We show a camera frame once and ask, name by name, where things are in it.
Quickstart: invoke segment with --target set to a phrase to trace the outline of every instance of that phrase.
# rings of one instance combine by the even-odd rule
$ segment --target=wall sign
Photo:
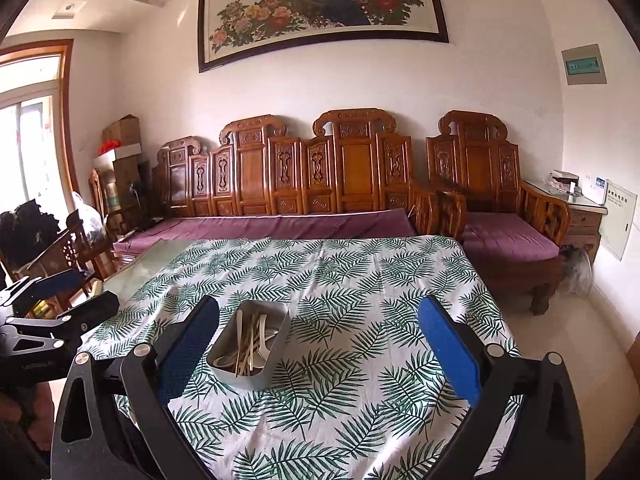
[[[569,85],[607,84],[597,44],[563,50],[562,60]]]
[[[200,0],[198,63],[321,41],[399,38],[448,43],[440,0]]]

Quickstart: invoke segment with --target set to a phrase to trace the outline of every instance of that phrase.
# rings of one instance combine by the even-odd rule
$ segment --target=wooden window frame
[[[23,43],[0,49],[0,66],[34,57],[60,56],[62,73],[58,73],[60,81],[60,107],[62,110],[62,140],[65,155],[65,167],[60,168],[60,178],[65,179],[71,191],[79,193],[78,176],[74,154],[71,149],[71,130],[69,127],[69,78],[71,74],[71,53],[74,40],[47,40]]]

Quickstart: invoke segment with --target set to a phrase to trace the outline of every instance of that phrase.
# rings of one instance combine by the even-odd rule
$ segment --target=plastic bag
[[[80,219],[82,220],[82,228],[84,229],[84,234],[86,234],[89,243],[91,245],[94,245],[96,242],[102,240],[107,235],[106,231],[104,230],[104,226],[102,225],[102,218],[100,218],[100,213],[98,213],[90,205],[85,204],[82,200],[82,197],[75,191],[72,193],[72,195],[74,198],[74,204],[78,209]]]
[[[564,275],[559,290],[565,294],[586,297],[593,283],[591,262],[584,249],[572,249],[565,254]]]

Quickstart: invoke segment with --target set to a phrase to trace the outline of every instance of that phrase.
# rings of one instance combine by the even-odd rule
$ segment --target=framed painting
[[[200,0],[200,72],[321,41],[449,42],[440,0]]]

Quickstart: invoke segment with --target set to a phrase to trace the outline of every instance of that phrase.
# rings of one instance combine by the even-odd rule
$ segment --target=side table
[[[540,191],[567,203],[571,212],[571,222],[564,238],[562,238],[560,249],[563,250],[568,247],[584,249],[589,255],[591,265],[593,265],[600,246],[600,222],[602,217],[607,214],[607,208],[583,196],[559,192],[549,184],[530,180],[526,180],[526,182]]]

